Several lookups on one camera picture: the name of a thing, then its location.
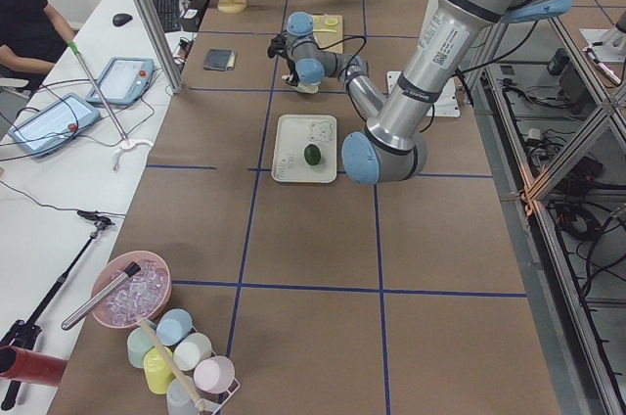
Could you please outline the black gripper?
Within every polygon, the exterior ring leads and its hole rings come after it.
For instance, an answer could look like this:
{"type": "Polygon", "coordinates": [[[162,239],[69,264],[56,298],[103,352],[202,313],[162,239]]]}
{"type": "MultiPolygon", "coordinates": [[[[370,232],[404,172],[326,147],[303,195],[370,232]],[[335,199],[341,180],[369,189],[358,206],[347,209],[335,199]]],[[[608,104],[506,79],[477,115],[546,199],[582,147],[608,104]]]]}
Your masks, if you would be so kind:
{"type": "Polygon", "coordinates": [[[295,62],[293,60],[287,60],[287,66],[290,70],[290,74],[286,76],[286,84],[289,86],[297,86],[299,84],[299,76],[295,68],[295,62]]]}

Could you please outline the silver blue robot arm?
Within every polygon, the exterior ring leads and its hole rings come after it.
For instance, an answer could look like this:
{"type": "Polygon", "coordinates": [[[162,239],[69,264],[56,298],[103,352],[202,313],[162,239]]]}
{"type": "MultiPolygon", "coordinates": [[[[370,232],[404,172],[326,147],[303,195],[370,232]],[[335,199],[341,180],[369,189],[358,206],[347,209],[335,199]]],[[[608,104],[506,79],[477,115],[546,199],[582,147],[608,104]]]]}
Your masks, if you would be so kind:
{"type": "Polygon", "coordinates": [[[419,123],[438,100],[478,33],[495,23],[548,19],[565,13],[573,0],[437,0],[415,54],[395,86],[383,95],[366,66],[353,55],[322,50],[309,14],[290,15],[285,54],[296,80],[308,86],[326,77],[339,79],[351,97],[364,128],[346,136],[341,160],[358,184],[403,181],[420,172],[426,161],[419,123]]]}

